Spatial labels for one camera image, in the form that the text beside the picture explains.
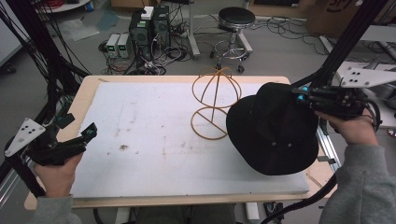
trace human hand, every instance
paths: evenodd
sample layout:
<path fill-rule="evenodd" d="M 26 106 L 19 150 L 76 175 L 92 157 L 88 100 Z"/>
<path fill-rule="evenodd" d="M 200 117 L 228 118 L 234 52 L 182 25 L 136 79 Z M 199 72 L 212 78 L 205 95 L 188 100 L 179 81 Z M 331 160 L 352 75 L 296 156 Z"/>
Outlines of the human hand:
<path fill-rule="evenodd" d="M 76 176 L 76 168 L 81 161 L 82 154 L 74 156 L 64 162 L 62 166 L 35 165 L 35 173 L 41 179 L 46 189 L 46 197 L 62 198 L 70 194 Z"/>
<path fill-rule="evenodd" d="M 364 109 L 363 114 L 350 120 L 343 120 L 322 112 L 315 111 L 319 117 L 326 119 L 336 129 L 349 145 L 373 145 L 379 146 L 373 128 L 373 120 L 370 113 Z"/>

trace computer tower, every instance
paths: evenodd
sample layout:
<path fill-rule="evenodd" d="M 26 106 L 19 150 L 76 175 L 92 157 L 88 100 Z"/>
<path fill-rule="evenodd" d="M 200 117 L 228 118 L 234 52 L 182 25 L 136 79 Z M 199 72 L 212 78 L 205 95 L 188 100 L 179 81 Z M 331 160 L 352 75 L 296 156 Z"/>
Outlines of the computer tower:
<path fill-rule="evenodd" d="M 152 60 L 151 44 L 154 38 L 154 27 L 152 21 L 141 19 L 141 12 L 134 12 L 129 25 L 129 34 L 132 39 L 132 46 L 136 60 L 140 61 L 140 56 L 147 61 Z"/>
<path fill-rule="evenodd" d="M 171 39 L 169 35 L 169 6 L 159 6 L 154 8 L 152 16 L 154 23 L 154 33 L 157 39 L 157 45 L 163 48 L 171 46 Z"/>

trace gray sweater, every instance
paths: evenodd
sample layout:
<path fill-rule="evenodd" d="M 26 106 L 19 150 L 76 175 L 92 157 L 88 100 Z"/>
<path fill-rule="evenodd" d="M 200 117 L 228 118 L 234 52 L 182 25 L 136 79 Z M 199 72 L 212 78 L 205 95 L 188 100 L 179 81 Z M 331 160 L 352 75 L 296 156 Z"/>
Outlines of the gray sweater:
<path fill-rule="evenodd" d="M 322 212 L 320 224 L 396 223 L 396 179 L 387 171 L 384 148 L 349 146 L 337 171 L 337 191 Z M 71 214 L 72 196 L 38 198 L 30 224 L 80 224 Z"/>

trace black metal pole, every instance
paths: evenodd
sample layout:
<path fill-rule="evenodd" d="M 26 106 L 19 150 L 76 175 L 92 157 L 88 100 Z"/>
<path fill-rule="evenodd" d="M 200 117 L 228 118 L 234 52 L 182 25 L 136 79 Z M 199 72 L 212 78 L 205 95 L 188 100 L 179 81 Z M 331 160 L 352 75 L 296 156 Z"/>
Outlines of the black metal pole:
<path fill-rule="evenodd" d="M 363 1 L 361 8 L 352 18 L 320 69 L 315 74 L 293 83 L 292 86 L 298 88 L 309 82 L 311 82 L 311 87 L 330 86 L 338 68 L 387 2 L 387 0 Z"/>

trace stool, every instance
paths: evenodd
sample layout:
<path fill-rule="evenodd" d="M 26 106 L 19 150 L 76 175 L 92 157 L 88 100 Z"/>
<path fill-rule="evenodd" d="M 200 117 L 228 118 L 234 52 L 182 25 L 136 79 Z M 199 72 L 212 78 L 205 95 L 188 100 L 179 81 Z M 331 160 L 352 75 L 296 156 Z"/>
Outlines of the stool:
<path fill-rule="evenodd" d="M 254 14 L 242 7 L 226 7 L 219 12 L 219 28 L 231 32 L 231 37 L 230 40 L 221 40 L 210 52 L 210 58 L 214 58 L 215 53 L 219 58 L 216 69 L 221 69 L 221 59 L 226 58 L 239 60 L 238 72 L 245 71 L 242 61 L 249 56 L 248 50 L 235 43 L 235 39 L 238 32 L 252 26 L 255 20 Z"/>

